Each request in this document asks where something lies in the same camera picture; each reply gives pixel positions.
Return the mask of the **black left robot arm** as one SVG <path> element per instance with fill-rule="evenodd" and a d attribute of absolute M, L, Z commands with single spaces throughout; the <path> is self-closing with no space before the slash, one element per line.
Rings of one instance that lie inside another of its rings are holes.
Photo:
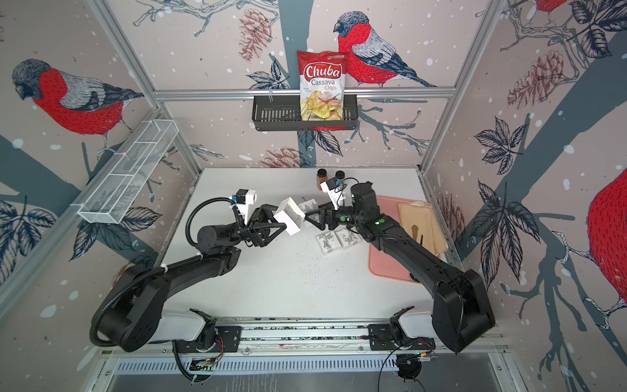
<path fill-rule="evenodd" d="M 205 225 L 193 239 L 194 217 L 215 203 L 229 204 L 235 222 Z M 274 205 L 263 204 L 244 221 L 231 198 L 216 197 L 199 204 L 185 223 L 186 240 L 197 254 L 153 269 L 142 266 L 127 269 L 92 317 L 91 343 L 99 347 L 117 346 L 127 352 L 147 344 L 158 330 L 167 299 L 194 284 L 232 271 L 242 252 L 240 243 L 264 248 L 286 230 L 287 225 L 274 218 L 277 210 Z"/>

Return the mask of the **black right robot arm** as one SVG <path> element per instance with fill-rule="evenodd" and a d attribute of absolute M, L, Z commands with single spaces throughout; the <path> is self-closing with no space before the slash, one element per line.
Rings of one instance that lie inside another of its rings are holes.
<path fill-rule="evenodd" d="M 345 225 L 377 250 L 393 257 L 429 292 L 434 300 L 432 326 L 449 350 L 459 353 L 496 325 L 482 277 L 442 261 L 414 240 L 392 217 L 383 214 L 372 183 L 351 187 L 352 205 L 332 202 L 307 212 L 305 220 L 320 230 Z"/>

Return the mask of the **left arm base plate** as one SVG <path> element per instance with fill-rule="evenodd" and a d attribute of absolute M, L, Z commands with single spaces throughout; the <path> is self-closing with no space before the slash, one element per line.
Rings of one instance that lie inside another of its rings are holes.
<path fill-rule="evenodd" d="M 210 333 L 201 333 L 195 341 L 175 341 L 179 354 L 236 353 L 243 328 L 240 326 L 218 326 Z"/>

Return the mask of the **white lift-off lid jewelry box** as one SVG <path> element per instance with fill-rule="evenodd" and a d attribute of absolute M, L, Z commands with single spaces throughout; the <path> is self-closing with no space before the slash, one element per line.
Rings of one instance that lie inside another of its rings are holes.
<path fill-rule="evenodd" d="M 349 229 L 341 229 L 335 231 L 336 237 L 341 244 L 341 247 L 346 250 L 362 242 L 362 238 L 359 234 L 354 233 Z"/>

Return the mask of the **white gift box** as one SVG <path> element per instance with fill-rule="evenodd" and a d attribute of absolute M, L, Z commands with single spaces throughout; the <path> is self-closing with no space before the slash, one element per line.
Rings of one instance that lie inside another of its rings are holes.
<path fill-rule="evenodd" d="M 341 243 L 336 233 L 333 231 L 317 235 L 315 239 L 323 255 L 328 255 L 342 249 Z"/>
<path fill-rule="evenodd" d="M 305 213 L 292 198 L 287 198 L 279 204 L 274 219 L 285 224 L 287 233 L 292 236 L 300 232 L 305 221 Z"/>

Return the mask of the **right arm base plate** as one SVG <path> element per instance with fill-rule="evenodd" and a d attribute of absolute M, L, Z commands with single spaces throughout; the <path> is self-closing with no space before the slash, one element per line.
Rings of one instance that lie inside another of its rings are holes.
<path fill-rule="evenodd" d="M 383 323 L 367 326 L 367 340 L 371 351 L 432 351 L 435 348 L 433 338 L 395 336 L 390 325 Z"/>

